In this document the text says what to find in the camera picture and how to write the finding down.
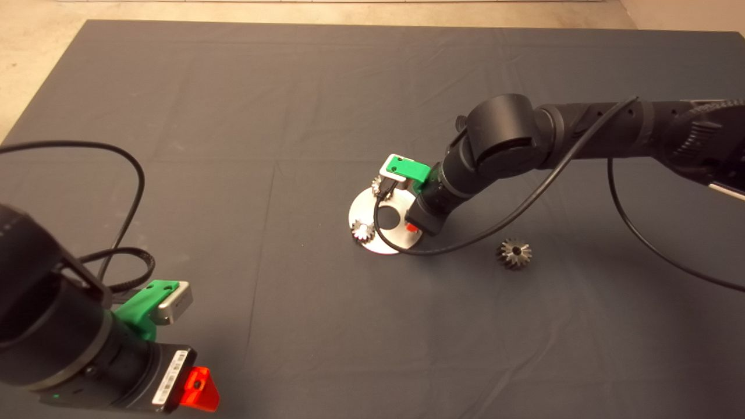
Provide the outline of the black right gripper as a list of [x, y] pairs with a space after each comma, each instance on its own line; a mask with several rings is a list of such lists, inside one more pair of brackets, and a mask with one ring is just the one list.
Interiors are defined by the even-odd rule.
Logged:
[[428, 178], [406, 212], [406, 230], [410, 233], [421, 230], [436, 236], [444, 228], [450, 213], [468, 200], [468, 194], [450, 188], [438, 177]]

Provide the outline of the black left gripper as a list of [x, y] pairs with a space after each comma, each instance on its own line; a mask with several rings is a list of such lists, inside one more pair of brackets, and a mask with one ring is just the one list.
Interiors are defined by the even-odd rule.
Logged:
[[179, 406], [216, 412], [220, 393], [188, 345], [133, 340], [107, 344], [72, 378], [38, 392], [40, 403], [67, 409], [170, 414]]

